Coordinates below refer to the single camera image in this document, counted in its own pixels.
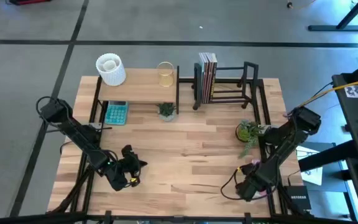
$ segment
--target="calculator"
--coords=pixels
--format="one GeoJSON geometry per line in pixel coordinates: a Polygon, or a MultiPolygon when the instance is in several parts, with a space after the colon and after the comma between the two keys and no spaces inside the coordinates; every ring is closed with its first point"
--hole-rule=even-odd
{"type": "Polygon", "coordinates": [[[128,114],[128,102],[125,101],[109,101],[106,117],[106,124],[124,125],[128,114]]]}

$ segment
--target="potted plant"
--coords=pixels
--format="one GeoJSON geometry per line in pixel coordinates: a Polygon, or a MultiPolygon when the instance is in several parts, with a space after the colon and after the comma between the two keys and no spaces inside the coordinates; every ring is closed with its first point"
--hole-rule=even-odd
{"type": "Polygon", "coordinates": [[[157,105],[160,119],[164,121],[171,121],[175,117],[175,105],[173,103],[160,103],[157,105]]]}
{"type": "Polygon", "coordinates": [[[263,126],[258,125],[255,122],[242,120],[236,128],[236,137],[238,140],[245,143],[244,150],[239,154],[239,159],[246,156],[249,149],[257,144],[260,131],[263,130],[263,126]]]}

